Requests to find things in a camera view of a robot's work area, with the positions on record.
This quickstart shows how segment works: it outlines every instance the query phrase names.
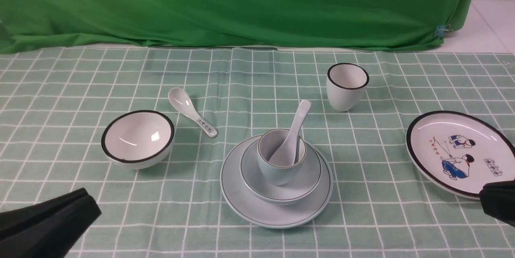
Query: white bowl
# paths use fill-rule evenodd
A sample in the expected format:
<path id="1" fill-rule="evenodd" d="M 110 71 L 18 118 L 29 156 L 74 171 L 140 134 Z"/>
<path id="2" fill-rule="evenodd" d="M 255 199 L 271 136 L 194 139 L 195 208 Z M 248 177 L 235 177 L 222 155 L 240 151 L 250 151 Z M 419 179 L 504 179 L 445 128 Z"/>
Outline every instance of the white bowl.
<path id="1" fill-rule="evenodd" d="M 155 165 L 171 151 L 175 128 L 166 115 L 140 110 L 111 122 L 102 135 L 102 150 L 114 163 L 129 169 Z"/>

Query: black-rimmed cup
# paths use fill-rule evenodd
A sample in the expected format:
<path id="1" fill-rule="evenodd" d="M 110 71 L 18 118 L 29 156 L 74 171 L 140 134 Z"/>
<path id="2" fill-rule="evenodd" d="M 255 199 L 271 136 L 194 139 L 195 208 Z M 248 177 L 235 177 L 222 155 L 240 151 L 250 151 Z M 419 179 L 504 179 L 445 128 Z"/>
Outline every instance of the black-rimmed cup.
<path id="1" fill-rule="evenodd" d="M 291 179 L 298 173 L 304 164 L 306 156 L 306 143 L 299 137 L 298 161 L 290 166 L 276 166 L 269 163 L 269 159 L 274 152 L 283 144 L 288 136 L 288 129 L 273 129 L 261 135 L 257 141 L 257 163 L 261 173 L 273 185 L 284 185 L 289 183 Z"/>
<path id="2" fill-rule="evenodd" d="M 337 111 L 349 111 L 361 100 L 369 81 L 368 73 L 358 65 L 331 66 L 325 82 L 329 104 Z"/>
<path id="3" fill-rule="evenodd" d="M 163 160 L 172 147 L 175 128 L 157 111 L 126 113 L 103 132 L 102 150 L 114 163 L 129 169 L 143 169 Z"/>

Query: white cup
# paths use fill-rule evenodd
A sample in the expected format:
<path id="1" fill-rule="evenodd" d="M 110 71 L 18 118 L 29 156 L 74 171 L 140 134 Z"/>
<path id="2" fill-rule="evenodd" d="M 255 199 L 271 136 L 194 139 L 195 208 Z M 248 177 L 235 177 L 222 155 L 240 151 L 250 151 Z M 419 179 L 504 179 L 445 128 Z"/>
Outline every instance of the white cup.
<path id="1" fill-rule="evenodd" d="M 343 62 L 331 66 L 325 82 L 329 104 L 337 111 L 349 111 L 363 97 L 369 81 L 368 73 L 358 65 Z"/>
<path id="2" fill-rule="evenodd" d="M 257 164 L 263 176 L 273 185 L 287 184 L 298 173 L 304 164 L 306 144 L 299 137 L 298 161 L 290 166 L 276 166 L 268 162 L 274 152 L 283 144 L 288 135 L 288 129 L 272 129 L 261 135 L 257 141 Z"/>

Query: spoon in cup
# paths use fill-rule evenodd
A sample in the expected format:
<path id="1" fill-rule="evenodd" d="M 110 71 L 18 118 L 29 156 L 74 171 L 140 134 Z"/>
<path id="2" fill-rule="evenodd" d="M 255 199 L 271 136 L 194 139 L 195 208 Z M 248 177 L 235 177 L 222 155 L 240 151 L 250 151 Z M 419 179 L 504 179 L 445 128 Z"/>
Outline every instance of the spoon in cup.
<path id="1" fill-rule="evenodd" d="M 276 166 L 291 166 L 297 162 L 297 152 L 299 148 L 299 131 L 304 123 L 307 113 L 311 109 L 311 102 L 302 100 L 295 113 L 295 118 L 291 123 L 288 135 L 279 146 L 279 148 L 272 154 L 268 160 L 270 164 Z"/>

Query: light blue teacup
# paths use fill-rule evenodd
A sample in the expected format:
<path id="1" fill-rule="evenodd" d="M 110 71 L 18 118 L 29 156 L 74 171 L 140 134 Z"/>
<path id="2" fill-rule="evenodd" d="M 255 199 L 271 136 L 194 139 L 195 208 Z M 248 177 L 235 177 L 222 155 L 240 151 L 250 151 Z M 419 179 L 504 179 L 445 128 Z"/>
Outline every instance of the light blue teacup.
<path id="1" fill-rule="evenodd" d="M 282 167 L 268 162 L 274 152 L 276 152 L 286 139 L 288 132 L 289 130 L 287 129 L 273 129 L 263 134 L 257 142 L 256 154 L 259 168 L 263 176 L 274 185 L 287 184 L 304 164 L 302 161 L 304 161 L 304 157 L 306 156 L 306 143 L 301 137 L 299 137 L 297 161 L 293 165 Z"/>

